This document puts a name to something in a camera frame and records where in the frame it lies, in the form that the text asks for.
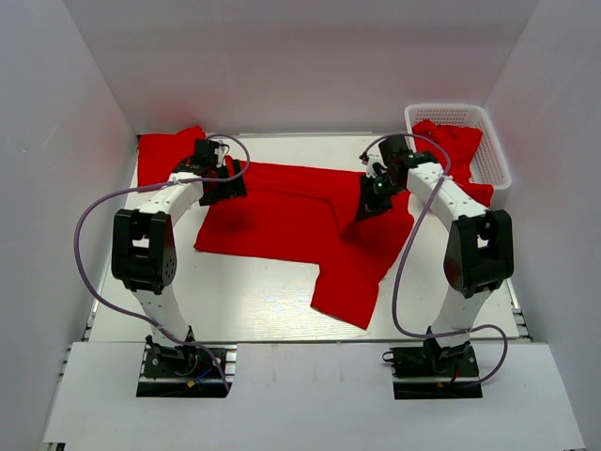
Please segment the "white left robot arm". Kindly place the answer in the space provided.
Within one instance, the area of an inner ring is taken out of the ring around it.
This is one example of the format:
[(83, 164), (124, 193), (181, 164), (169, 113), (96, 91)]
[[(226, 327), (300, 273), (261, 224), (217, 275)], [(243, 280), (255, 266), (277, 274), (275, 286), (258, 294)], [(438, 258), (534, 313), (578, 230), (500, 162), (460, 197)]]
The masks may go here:
[(195, 141), (191, 155), (180, 160), (167, 181), (135, 209), (114, 217), (111, 271), (132, 293), (151, 324), (152, 343), (170, 347), (166, 363), (179, 375), (193, 372), (198, 351), (192, 326), (184, 319), (173, 288), (177, 275), (174, 228), (195, 204), (210, 206), (247, 194), (247, 163), (229, 156), (220, 135)]

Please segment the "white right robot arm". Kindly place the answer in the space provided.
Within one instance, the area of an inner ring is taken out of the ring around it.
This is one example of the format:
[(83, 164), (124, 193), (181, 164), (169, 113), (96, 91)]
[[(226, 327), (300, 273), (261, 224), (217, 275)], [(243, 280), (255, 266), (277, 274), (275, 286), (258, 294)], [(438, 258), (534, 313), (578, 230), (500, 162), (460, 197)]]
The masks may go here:
[(422, 334), (434, 345), (424, 351), (425, 366), (443, 375), (455, 367), (459, 347), (470, 340), (482, 306), (514, 272), (511, 216), (474, 200), (451, 177), (451, 158), (441, 161), (430, 152), (417, 152), (405, 133), (375, 140), (377, 155), (364, 151), (360, 160), (357, 220), (378, 216), (392, 207), (393, 197), (409, 193), (424, 202), (444, 225), (448, 240), (443, 270), (448, 289), (438, 316)]

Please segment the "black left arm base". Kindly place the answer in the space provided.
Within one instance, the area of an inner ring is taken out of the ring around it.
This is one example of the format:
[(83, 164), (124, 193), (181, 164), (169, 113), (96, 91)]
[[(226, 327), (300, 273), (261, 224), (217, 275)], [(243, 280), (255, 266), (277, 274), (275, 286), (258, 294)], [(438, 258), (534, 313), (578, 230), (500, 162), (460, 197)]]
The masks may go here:
[(139, 398), (226, 398), (233, 384), (237, 348), (235, 345), (165, 347), (146, 337), (145, 351), (137, 383)]

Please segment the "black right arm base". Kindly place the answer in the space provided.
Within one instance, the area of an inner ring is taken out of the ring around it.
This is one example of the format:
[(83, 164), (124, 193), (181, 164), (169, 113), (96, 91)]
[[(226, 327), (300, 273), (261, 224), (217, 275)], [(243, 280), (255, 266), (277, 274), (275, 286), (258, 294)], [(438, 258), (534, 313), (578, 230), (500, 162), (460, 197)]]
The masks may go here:
[(421, 346), (389, 348), (382, 361), (392, 367), (395, 400), (483, 397), (479, 366), (469, 341), (447, 349), (430, 338)]

